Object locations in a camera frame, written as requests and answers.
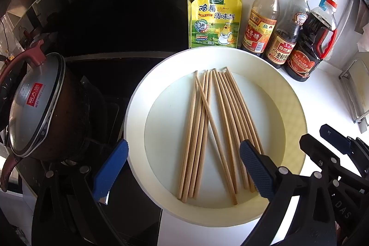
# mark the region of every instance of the blue gripper pad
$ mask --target blue gripper pad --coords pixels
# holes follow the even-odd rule
[[[128,143],[120,140],[94,178],[92,196],[95,201],[105,197],[128,157]]]
[[[260,155],[249,140],[241,142],[239,154],[261,197],[272,201],[274,198],[274,175],[262,162],[262,158],[266,156]]]
[[[328,124],[324,124],[319,130],[320,136],[336,148],[342,154],[351,154],[351,142],[341,133],[337,132]]]

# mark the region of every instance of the chopstick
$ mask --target chopstick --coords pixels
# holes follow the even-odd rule
[[[236,113],[237,113],[237,117],[239,119],[240,127],[241,127],[241,130],[242,130],[242,136],[243,136],[243,139],[242,139],[242,137],[240,137],[240,139],[242,141],[244,141],[246,139],[250,139],[249,137],[251,137],[251,135],[250,135],[250,133],[249,134],[247,133],[245,122],[242,119],[242,117],[245,117],[245,115],[243,114],[243,111],[242,111],[241,106],[239,106],[239,101],[238,102],[236,101],[236,98],[235,98],[235,96],[233,94],[233,91],[231,89],[231,86],[229,85],[229,82],[228,82],[228,79],[227,79],[225,73],[220,72],[219,74],[220,74],[221,77],[223,77],[223,81],[224,81],[224,83],[226,85],[226,88],[227,88],[227,90],[229,92],[229,95],[231,96],[231,100],[232,100],[232,102],[233,102],[233,104],[235,106],[235,110],[236,110]],[[248,178],[248,182],[249,182],[250,191],[253,193],[253,192],[255,192],[255,186],[254,186],[254,183],[253,183],[253,181],[252,181],[252,179],[250,177],[250,174],[248,172],[247,172],[247,178]]]
[[[204,76],[205,76],[204,92],[205,92],[205,97],[207,99],[208,86],[209,86],[209,70],[206,71],[206,75],[204,75]],[[200,152],[201,152],[201,147],[202,147],[202,139],[204,138],[203,134],[204,134],[205,115],[206,115],[205,105],[202,104],[199,134],[197,136],[197,144],[196,144],[196,153],[195,153],[195,158],[194,158],[194,161],[193,161],[192,175],[191,175],[191,181],[190,181],[190,189],[189,189],[189,192],[188,192],[188,197],[190,197],[190,198],[193,197],[193,192],[194,192],[195,183],[196,183],[197,170],[199,168],[199,159],[200,159]]]
[[[236,153],[237,153],[237,157],[238,157],[238,161],[239,161],[239,166],[241,168],[241,174],[242,174],[242,181],[244,184],[244,188],[248,189],[250,188],[250,182],[248,180],[248,174],[246,172],[246,168],[245,165],[243,164],[242,160],[241,160],[241,156],[239,154],[239,145],[241,144],[241,141],[244,140],[244,135],[241,129],[241,125],[238,119],[238,115],[235,109],[235,106],[232,102],[231,96],[229,94],[229,91],[226,87],[226,84],[224,82],[223,77],[219,76],[219,72],[216,72],[217,74],[217,78],[219,80],[220,83],[220,88],[221,91],[223,93],[223,99],[226,101],[226,109],[227,109],[227,113],[228,113],[228,118],[231,121],[232,124],[232,129],[233,129],[233,134],[234,134],[234,138],[235,138],[235,142],[236,142]]]
[[[232,73],[229,71],[228,67],[226,67],[226,75],[228,76],[228,79],[232,83],[232,85],[234,87],[234,90],[237,94],[237,97],[238,97],[238,99],[241,103],[242,110],[245,113],[247,123],[249,125],[250,130],[251,130],[251,136],[252,136],[252,139],[253,139],[253,142],[254,142],[254,146],[258,150],[259,153],[264,154],[263,147],[261,146],[261,143],[260,143],[259,135],[257,135],[257,133],[255,131],[255,124],[253,123],[253,121],[250,117],[250,113],[249,113],[248,108],[246,106],[245,100],[242,97],[241,91],[239,90],[239,87],[238,87]]]
[[[209,117],[210,126],[213,130],[213,134],[214,134],[214,137],[215,137],[215,142],[217,144],[217,148],[218,148],[218,152],[219,152],[219,156],[220,156],[220,161],[222,163],[224,173],[226,174],[226,181],[227,181],[229,193],[230,193],[231,198],[232,198],[232,203],[234,205],[236,205],[237,204],[237,198],[236,198],[236,194],[234,192],[234,187],[233,187],[233,184],[232,184],[232,178],[231,178],[231,174],[230,174],[229,169],[228,169],[228,165],[227,165],[227,162],[226,162],[226,157],[224,156],[224,152],[223,152],[222,146],[220,144],[219,134],[218,134],[217,128],[215,127],[215,122],[214,122],[213,116],[211,114],[209,104],[207,103],[204,91],[202,90],[202,85],[201,85],[201,83],[199,81],[199,78],[197,76],[196,76],[196,82],[197,82],[197,85],[199,86],[200,95],[201,95],[202,101],[205,105],[206,113]]]
[[[195,71],[195,77],[198,74],[199,74],[199,72],[196,70]],[[194,113],[195,113],[195,102],[196,102],[196,80],[193,81],[191,106],[190,106],[190,112],[189,112],[188,122],[187,122],[186,143],[185,143],[185,146],[184,146],[184,154],[183,154],[182,173],[181,173],[181,177],[180,177],[180,180],[179,180],[179,187],[178,187],[178,194],[177,194],[178,199],[182,198],[183,184],[185,182],[187,160],[188,160],[188,154],[189,154],[189,151],[190,151],[193,116],[194,116]]]
[[[202,79],[202,85],[197,85],[199,91],[204,93],[202,91],[202,87],[205,84],[205,78],[206,74],[204,73],[203,79]],[[188,159],[187,163],[187,174],[185,176],[184,180],[184,188],[183,188],[183,196],[182,196],[182,202],[187,201],[188,192],[190,189],[190,182],[191,182],[191,176],[192,176],[192,168],[193,168],[193,162],[195,159],[195,153],[196,153],[196,144],[197,144],[197,137],[199,135],[199,127],[200,127],[200,119],[201,119],[201,111],[202,111],[202,98],[199,96],[199,101],[197,102],[197,113],[196,113],[196,120],[195,125],[193,128],[193,137],[192,137],[192,143],[191,143],[191,150],[190,150],[190,157]]]
[[[227,137],[227,142],[228,142],[229,157],[231,161],[232,182],[233,182],[234,192],[237,194],[238,193],[238,182],[237,182],[236,164],[234,162],[235,159],[234,159],[233,143],[232,143],[231,133],[229,131],[226,109],[224,107],[224,102],[227,101],[227,99],[224,98],[224,95],[222,96],[222,92],[220,90],[220,84],[219,84],[220,79],[219,79],[216,69],[213,69],[213,74],[214,74],[215,90],[217,92],[218,99],[219,99],[218,106],[219,106],[219,110],[222,112],[223,125],[226,131],[226,137]]]
[[[212,72],[209,73],[209,82],[208,82],[208,91],[207,91],[207,102],[210,100],[210,91],[211,91],[211,78]],[[200,152],[200,161],[199,168],[197,170],[196,184],[195,184],[195,192],[193,194],[193,198],[196,199],[200,192],[201,179],[202,179],[202,170],[204,169],[204,161],[205,161],[205,147],[207,142],[207,134],[209,130],[209,118],[205,113],[205,121],[204,121],[204,132],[202,137],[201,144],[201,152]]]

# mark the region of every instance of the yellow seasoning bag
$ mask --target yellow seasoning bag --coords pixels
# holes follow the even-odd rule
[[[191,48],[237,47],[241,0],[194,0],[191,4]]]

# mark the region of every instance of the barcode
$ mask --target barcode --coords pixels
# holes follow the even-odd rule
[[[259,53],[261,52],[261,50],[263,49],[264,43],[263,42],[258,42],[256,48],[255,48],[255,52]]]

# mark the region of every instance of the silver bolt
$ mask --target silver bolt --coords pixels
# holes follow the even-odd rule
[[[284,174],[284,175],[288,173],[288,169],[286,167],[279,167],[278,171],[280,174]]]
[[[317,178],[317,179],[321,179],[322,178],[322,174],[318,171],[315,171],[314,172],[314,176]]]
[[[47,178],[53,177],[53,175],[54,175],[54,171],[52,171],[52,170],[47,171],[46,174],[45,174],[45,176]]]
[[[90,171],[90,168],[88,166],[82,166],[80,169],[79,169],[79,172],[81,172],[82,174],[85,174],[87,173],[88,171]]]

